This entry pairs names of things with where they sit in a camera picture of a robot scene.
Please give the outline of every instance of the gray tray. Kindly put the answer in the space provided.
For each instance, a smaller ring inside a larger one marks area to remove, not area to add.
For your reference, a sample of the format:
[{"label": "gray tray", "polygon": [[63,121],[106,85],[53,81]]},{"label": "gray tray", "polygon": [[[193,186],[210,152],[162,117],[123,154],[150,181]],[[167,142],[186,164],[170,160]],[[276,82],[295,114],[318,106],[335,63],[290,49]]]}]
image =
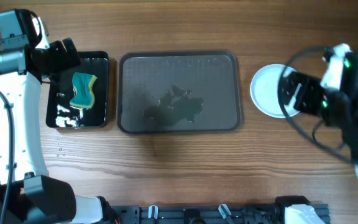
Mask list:
[{"label": "gray tray", "polygon": [[128,134],[228,131],[241,123],[229,51],[129,53],[118,84],[117,125]]}]

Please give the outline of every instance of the black tray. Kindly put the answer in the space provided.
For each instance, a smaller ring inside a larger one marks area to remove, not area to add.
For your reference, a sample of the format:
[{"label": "black tray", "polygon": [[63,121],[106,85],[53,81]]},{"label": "black tray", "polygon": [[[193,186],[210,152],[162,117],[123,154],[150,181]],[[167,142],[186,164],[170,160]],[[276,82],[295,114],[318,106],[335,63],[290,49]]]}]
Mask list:
[{"label": "black tray", "polygon": [[129,53],[117,97],[117,125],[127,134],[228,131],[241,123],[229,51]]},{"label": "black tray", "polygon": [[[106,52],[78,52],[81,65],[55,74],[49,88],[46,124],[50,128],[81,129],[102,128],[107,122],[109,89],[109,55]],[[95,75],[93,84],[94,105],[91,109],[70,106],[74,97],[73,75],[75,72]]]}]

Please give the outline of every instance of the rectangular tray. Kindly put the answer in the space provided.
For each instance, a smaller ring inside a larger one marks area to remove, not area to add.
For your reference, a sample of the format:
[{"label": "rectangular tray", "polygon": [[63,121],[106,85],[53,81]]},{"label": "rectangular tray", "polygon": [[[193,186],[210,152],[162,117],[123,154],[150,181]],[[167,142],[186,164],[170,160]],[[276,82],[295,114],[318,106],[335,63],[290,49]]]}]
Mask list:
[{"label": "rectangular tray", "polygon": [[127,134],[229,131],[241,123],[229,51],[139,52],[120,60],[117,125]]},{"label": "rectangular tray", "polygon": [[[109,90],[109,55],[106,52],[78,52],[81,65],[51,77],[46,124],[57,129],[102,128],[107,122]],[[82,72],[95,75],[94,105],[90,109],[70,106],[74,97],[73,75]]]}]

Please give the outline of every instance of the wooden table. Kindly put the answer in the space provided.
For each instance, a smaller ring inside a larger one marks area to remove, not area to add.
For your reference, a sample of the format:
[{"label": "wooden table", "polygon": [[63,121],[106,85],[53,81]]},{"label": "wooden table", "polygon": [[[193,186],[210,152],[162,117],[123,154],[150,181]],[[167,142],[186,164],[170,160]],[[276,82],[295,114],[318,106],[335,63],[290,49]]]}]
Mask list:
[{"label": "wooden table", "polygon": [[[70,183],[76,194],[143,206],[239,205],[304,195],[328,203],[333,223],[358,223],[353,167],[309,144],[285,120],[264,115],[249,95],[259,68],[283,63],[303,48],[345,42],[358,50],[358,2],[1,2],[0,11],[36,12],[50,41],[71,37],[78,50],[104,50],[110,59],[134,51],[207,49],[228,49],[238,59],[244,123],[226,134],[126,136],[113,112],[103,129],[56,131],[45,125],[48,85],[42,85],[44,158],[50,176]],[[324,64],[315,55],[297,68],[321,76]],[[116,69],[110,74],[114,111]],[[317,119],[301,115],[297,121],[311,131]],[[332,146],[339,136],[330,129],[318,134]]]}]

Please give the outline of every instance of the wood grain surface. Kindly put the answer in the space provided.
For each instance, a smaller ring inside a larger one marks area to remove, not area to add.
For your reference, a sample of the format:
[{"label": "wood grain surface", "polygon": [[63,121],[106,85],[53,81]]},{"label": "wood grain surface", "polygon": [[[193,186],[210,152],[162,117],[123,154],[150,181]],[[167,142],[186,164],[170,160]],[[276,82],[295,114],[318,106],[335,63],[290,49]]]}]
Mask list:
[{"label": "wood grain surface", "polygon": [[[273,202],[304,195],[328,203],[333,223],[358,223],[358,184],[352,166],[310,145],[285,120],[252,103],[253,74],[312,45],[348,43],[358,50],[358,1],[172,1],[0,5],[27,8],[47,24],[50,41],[71,37],[80,51],[127,52],[227,49],[238,59],[244,123],[224,134],[127,136],[116,126],[116,69],[110,120],[103,129],[56,131],[45,125],[48,85],[39,122],[50,176],[76,194],[102,195],[112,205],[219,205]],[[321,76],[321,55],[296,68]],[[296,118],[306,130],[318,120]],[[318,138],[335,146],[340,133]]]}]

